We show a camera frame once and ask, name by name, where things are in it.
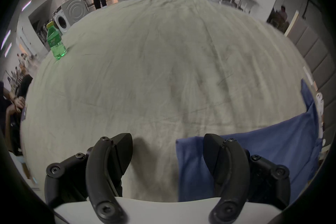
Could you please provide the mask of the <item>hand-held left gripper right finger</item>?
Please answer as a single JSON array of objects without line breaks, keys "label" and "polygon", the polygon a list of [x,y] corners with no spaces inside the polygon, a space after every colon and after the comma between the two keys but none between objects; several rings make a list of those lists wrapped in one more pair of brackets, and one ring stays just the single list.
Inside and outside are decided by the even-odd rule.
[{"label": "hand-held left gripper right finger", "polygon": [[289,169],[260,155],[250,155],[236,139],[206,134],[203,158],[214,180],[219,202],[209,214],[211,224],[231,224],[246,202],[285,209],[290,202]]}]

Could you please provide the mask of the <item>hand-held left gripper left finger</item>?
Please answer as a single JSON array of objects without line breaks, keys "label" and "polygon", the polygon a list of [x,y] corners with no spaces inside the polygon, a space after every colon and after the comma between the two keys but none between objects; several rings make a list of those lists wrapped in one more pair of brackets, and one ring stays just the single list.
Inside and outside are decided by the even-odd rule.
[{"label": "hand-held left gripper left finger", "polygon": [[46,168],[46,204],[55,209],[70,202],[89,198],[99,220],[105,224],[124,224],[127,213],[117,202],[122,197],[122,176],[133,154],[130,133],[113,138],[101,137],[86,154],[77,153]]}]

